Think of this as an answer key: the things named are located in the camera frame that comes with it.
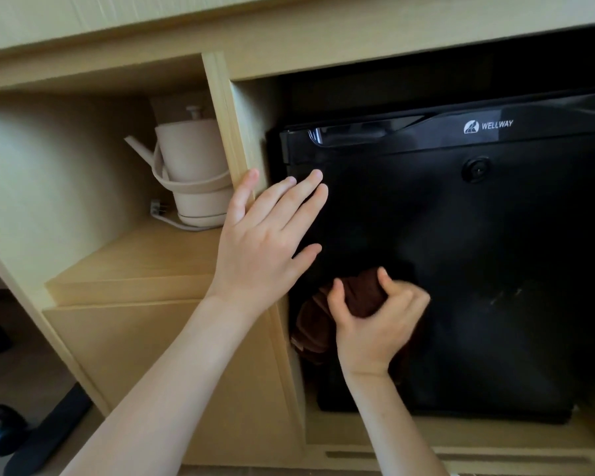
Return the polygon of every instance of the floor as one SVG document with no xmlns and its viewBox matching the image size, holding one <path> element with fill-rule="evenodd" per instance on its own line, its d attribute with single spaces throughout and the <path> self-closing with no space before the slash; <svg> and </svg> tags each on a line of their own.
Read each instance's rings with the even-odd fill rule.
<svg viewBox="0 0 595 476">
<path fill-rule="evenodd" d="M 0 403 L 18 410 L 29 422 L 40 422 L 75 383 L 32 320 L 14 301 L 0 301 L 0 325 L 14 347 L 0 354 Z M 40 476 L 57 476 L 103 418 L 91 410 L 51 458 Z M 8 458 L 0 458 L 0 475 Z M 377 476 L 378 473 L 262 468 L 183 466 L 180 476 Z"/>
</svg>

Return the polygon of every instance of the black mini fridge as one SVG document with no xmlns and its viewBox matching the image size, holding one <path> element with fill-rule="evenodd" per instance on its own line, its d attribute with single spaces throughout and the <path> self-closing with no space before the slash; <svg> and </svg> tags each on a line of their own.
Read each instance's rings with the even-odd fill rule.
<svg viewBox="0 0 595 476">
<path fill-rule="evenodd" d="M 398 390 L 413 414 L 562 423 L 595 367 L 595 93 L 338 118 L 280 130 L 329 200 L 291 314 L 383 265 L 432 297 Z M 353 410 L 339 363 L 318 402 Z"/>
</svg>

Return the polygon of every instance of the kettle handle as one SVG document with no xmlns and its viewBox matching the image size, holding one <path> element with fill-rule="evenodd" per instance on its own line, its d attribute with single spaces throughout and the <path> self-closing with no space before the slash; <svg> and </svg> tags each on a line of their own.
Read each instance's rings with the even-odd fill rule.
<svg viewBox="0 0 595 476">
<path fill-rule="evenodd" d="M 157 146 L 154 149 L 152 174 L 162 186 L 175 193 L 207 193 L 231 186 L 231 175 L 229 170 L 223 172 L 221 175 L 200 182 L 171 181 L 167 176 L 167 172 L 164 170 L 163 154 L 161 154 L 159 142 L 157 142 Z"/>
</svg>

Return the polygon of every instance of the beige kettle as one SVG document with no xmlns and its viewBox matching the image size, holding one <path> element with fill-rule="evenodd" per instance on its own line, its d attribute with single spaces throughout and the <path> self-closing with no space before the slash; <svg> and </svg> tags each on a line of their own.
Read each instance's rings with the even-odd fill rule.
<svg viewBox="0 0 595 476">
<path fill-rule="evenodd" d="M 220 226 L 233 186 L 218 123 L 201 119 L 197 106 L 187 110 L 191 120 L 156 127 L 154 152 L 133 136 L 125 140 L 150 164 L 159 183 L 174 193 L 181 222 L 194 227 Z"/>
</svg>

